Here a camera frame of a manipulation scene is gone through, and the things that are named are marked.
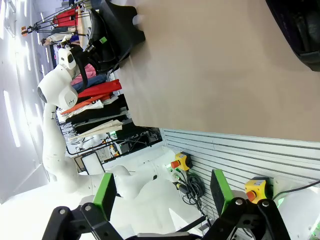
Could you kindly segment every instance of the table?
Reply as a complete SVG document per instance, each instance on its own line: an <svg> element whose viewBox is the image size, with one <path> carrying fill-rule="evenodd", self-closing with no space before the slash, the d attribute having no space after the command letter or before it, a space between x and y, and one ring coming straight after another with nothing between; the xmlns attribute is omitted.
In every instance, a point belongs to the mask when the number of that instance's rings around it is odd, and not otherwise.
<svg viewBox="0 0 320 240"><path fill-rule="evenodd" d="M146 42L120 66L136 125L320 141L320 74L264 0L128 0Z"/></svg>

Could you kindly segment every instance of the white device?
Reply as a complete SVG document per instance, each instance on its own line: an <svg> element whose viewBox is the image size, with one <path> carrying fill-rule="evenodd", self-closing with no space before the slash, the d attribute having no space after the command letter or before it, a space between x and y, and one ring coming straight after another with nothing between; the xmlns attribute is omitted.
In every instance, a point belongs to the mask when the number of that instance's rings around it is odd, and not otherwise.
<svg viewBox="0 0 320 240"><path fill-rule="evenodd" d="M76 163L66 155L66 141L56 122L56 108L72 108L78 94L71 86L71 81L79 73L72 53L67 49L59 49L59 65L44 76L38 85L38 93L45 102L43 112L43 165L55 175L60 188L68 193L78 192L82 196L95 195L104 175L79 175ZM165 154L161 159L143 164L139 171L131 175L124 166L111 170L115 177L116 188L125 199L135 198L141 188L156 177L173 177L167 165L175 154Z"/></svg>

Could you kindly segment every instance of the pink garment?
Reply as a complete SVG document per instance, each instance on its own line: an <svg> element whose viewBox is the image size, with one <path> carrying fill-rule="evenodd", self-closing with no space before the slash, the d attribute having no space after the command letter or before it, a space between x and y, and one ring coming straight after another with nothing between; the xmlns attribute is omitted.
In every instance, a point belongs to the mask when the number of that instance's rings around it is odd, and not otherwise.
<svg viewBox="0 0 320 240"><path fill-rule="evenodd" d="M86 73L86 77L88 79L96 76L96 70L91 64L88 64L87 66L85 66L84 70ZM81 74L79 74L78 76L75 77L75 79L72 80L71 85L75 85L80 82L82 82Z"/></svg>

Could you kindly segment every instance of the white ceiling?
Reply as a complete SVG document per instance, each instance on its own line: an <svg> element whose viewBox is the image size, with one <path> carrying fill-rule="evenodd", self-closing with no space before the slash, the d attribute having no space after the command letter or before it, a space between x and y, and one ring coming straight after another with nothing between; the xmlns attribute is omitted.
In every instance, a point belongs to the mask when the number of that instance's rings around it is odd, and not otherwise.
<svg viewBox="0 0 320 240"><path fill-rule="evenodd" d="M21 27L32 25L41 20L37 2L16 0L16 37L15 39L4 30L0 39L0 113L1 144L0 144L0 203L10 196L28 191L48 183L42 162L43 103L38 97L37 85L44 72L53 69L51 59L47 61L45 47L38 44L36 33L21 35ZM20 147L16 147L11 131L3 91L9 93L12 114L15 120Z"/></svg>

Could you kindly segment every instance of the red garment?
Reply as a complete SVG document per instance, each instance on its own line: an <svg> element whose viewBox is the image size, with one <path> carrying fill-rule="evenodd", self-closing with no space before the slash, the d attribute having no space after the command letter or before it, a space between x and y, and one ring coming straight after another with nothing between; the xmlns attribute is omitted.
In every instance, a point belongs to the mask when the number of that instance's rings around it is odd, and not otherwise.
<svg viewBox="0 0 320 240"><path fill-rule="evenodd" d="M53 23L57 24L58 27L72 27L75 25L78 26L78 12L75 12L74 8L63 11L57 16L54 16Z"/></svg>
<svg viewBox="0 0 320 240"><path fill-rule="evenodd" d="M69 114L69 113L72 113L73 111L75 111L75 110L77 110L77 109L79 109L79 108L82 108L82 107L84 107L84 106L86 106L86 105L89 105L89 104L91 104L93 101L96 101L96 100L98 100L98 99L100 99L100 98L109 99L110 96L109 96L108 94L102 94L102 95L98 95L98 96L92 97L92 98L90 98L90 99L88 99L88 100L82 101L82 102L74 105L72 108L70 108L70 109L62 112L61 114Z"/></svg>
<svg viewBox="0 0 320 240"><path fill-rule="evenodd" d="M96 70L91 64L88 64L87 66L85 66L84 70L85 70L85 73L86 73L86 77L88 79L96 76ZM80 82L82 82L82 75L81 74L79 74L78 76L76 76L72 80L71 85L75 85L75 84L78 84Z"/></svg>
<svg viewBox="0 0 320 240"><path fill-rule="evenodd" d="M122 87L119 82L119 79L116 79L114 81L108 81L108 82L104 82L104 83L89 87L85 89L83 92L80 92L78 94L78 98L94 97L97 95L109 94L109 93L112 93L113 91L118 91L120 89L122 89Z"/></svg>

